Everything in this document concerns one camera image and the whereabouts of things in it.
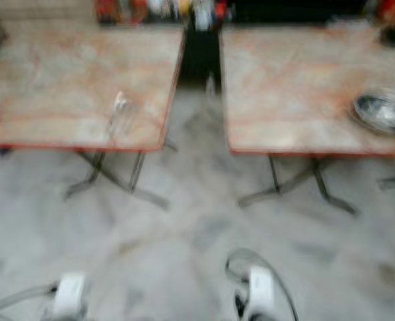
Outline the marble-pattern table with red edge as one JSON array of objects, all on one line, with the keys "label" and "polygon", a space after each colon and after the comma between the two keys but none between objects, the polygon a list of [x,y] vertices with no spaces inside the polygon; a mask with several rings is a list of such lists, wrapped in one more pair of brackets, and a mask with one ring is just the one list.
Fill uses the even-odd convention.
[{"label": "marble-pattern table with red edge", "polygon": [[[71,197],[105,177],[160,208],[168,201],[137,186],[150,152],[166,144],[184,30],[180,27],[24,27],[0,49],[0,149],[69,150],[90,165]],[[139,107],[129,132],[109,140],[118,92]]]},{"label": "marble-pattern table with red edge", "polygon": [[395,137],[349,118],[361,94],[395,95],[395,48],[377,27],[272,27],[221,31],[224,123],[233,153],[308,158],[287,181],[243,196],[240,206],[285,195],[308,178],[324,201],[356,216],[330,195],[323,171],[336,158],[395,158]]}]

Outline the silver cutlery piece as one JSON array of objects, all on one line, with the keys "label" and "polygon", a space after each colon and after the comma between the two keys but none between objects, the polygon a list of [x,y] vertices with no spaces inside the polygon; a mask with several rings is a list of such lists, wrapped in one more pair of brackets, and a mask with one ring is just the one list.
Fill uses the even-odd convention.
[{"label": "silver cutlery piece", "polygon": [[109,140],[118,140],[121,135],[131,130],[139,113],[139,107],[124,92],[118,92],[112,105],[108,122]]}]

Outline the steel bowl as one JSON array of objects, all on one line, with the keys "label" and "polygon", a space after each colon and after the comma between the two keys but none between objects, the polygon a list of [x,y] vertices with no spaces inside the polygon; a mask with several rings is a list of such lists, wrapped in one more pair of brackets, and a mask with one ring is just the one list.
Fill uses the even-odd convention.
[{"label": "steel bowl", "polygon": [[351,119],[363,128],[395,136],[395,98],[382,94],[362,94],[354,99]]}]

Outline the dark shelf with colourful goods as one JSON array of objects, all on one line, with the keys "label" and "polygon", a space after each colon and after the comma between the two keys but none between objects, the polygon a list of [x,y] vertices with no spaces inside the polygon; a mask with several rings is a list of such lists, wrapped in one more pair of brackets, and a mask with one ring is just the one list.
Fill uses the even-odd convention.
[{"label": "dark shelf with colourful goods", "polygon": [[93,0],[101,25],[182,24],[208,30],[232,16],[229,0]]}]

